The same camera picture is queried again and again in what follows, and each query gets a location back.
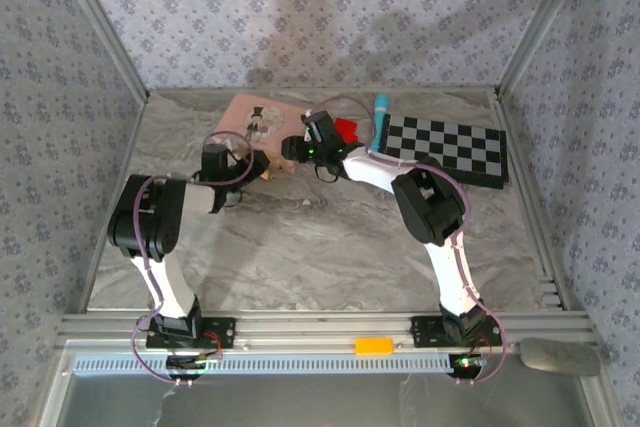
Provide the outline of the pink tin box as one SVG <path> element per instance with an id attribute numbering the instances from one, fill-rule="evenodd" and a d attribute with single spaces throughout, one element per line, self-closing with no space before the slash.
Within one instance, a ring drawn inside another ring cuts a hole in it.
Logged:
<path id="1" fill-rule="evenodd" d="M 254 150 L 263 151 L 269 170 L 292 174 L 298 162 L 281 153 L 282 142 L 290 136 L 303 136 L 302 122 L 307 109 L 250 94 L 237 94 L 214 128 L 215 132 L 232 131 L 249 141 Z"/>

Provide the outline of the light blue marker pen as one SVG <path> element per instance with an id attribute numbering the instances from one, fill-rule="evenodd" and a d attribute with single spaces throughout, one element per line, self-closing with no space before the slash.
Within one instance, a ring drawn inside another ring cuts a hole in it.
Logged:
<path id="1" fill-rule="evenodd" d="M 379 152 L 386 140 L 386 125 L 391 99 L 388 93 L 378 93 L 373 104 L 375 136 L 371 142 L 371 149 Z"/>

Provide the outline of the black grey chessboard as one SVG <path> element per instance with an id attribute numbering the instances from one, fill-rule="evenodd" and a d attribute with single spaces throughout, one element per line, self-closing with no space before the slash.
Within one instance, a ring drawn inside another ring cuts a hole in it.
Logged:
<path id="1" fill-rule="evenodd" d="M 387 114 L 380 152 L 405 161 L 430 157 L 461 184 L 502 189 L 509 181 L 502 130 Z"/>

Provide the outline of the orange plastic block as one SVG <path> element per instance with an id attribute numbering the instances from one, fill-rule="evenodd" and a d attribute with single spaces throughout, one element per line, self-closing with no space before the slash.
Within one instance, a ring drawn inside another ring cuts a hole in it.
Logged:
<path id="1" fill-rule="evenodd" d="M 355 354 L 359 356 L 382 356 L 394 352 L 394 341 L 390 337 L 359 337 L 354 342 Z"/>

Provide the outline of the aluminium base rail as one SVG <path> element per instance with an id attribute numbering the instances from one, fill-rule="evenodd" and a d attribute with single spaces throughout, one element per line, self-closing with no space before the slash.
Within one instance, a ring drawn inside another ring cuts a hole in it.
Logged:
<path id="1" fill-rule="evenodd" d="M 89 352 L 128 352 L 140 315 L 139 311 L 124 310 L 65 316 L 55 346 Z M 355 341 L 364 337 L 390 338 L 396 353 L 414 349 L 412 315 L 406 312 L 240 311 L 227 315 L 236 319 L 234 353 L 353 353 Z M 526 338 L 587 345 L 598 342 L 584 312 L 505 312 L 498 317 L 509 346 Z"/>

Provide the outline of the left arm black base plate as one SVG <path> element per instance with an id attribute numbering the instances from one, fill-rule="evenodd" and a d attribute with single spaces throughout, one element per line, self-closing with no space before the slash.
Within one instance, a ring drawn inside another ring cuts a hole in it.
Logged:
<path id="1" fill-rule="evenodd" d="M 164 318 L 149 324 L 147 349 L 230 349 L 234 345 L 236 322 L 232 317 Z"/>

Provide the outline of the aluminium frame post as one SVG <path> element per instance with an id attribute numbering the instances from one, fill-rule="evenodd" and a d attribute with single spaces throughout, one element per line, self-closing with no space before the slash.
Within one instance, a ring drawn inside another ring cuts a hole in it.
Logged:
<path id="1" fill-rule="evenodd" d="M 504 100 L 513 93 L 565 1 L 540 1 L 525 29 L 523 38 L 496 86 L 496 95 L 499 100 Z"/>
<path id="2" fill-rule="evenodd" d="M 77 0 L 83 12 L 89 19 L 100 41 L 103 43 L 106 51 L 114 62 L 120 75 L 130 91 L 139 101 L 148 99 L 148 90 L 146 89 L 141 77 L 139 76 L 134 62 L 131 60 L 126 49 L 122 45 L 116 29 L 110 22 L 105 9 L 99 0 Z"/>

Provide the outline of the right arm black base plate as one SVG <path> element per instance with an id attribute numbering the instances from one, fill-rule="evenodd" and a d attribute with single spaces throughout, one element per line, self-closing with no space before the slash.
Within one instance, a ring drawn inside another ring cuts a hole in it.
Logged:
<path id="1" fill-rule="evenodd" d="M 416 348 L 473 347 L 477 339 L 485 339 L 491 347 L 503 345 L 498 324 L 492 317 L 485 317 L 478 325 L 462 329 L 450 318 L 440 315 L 414 316 L 409 329 Z"/>

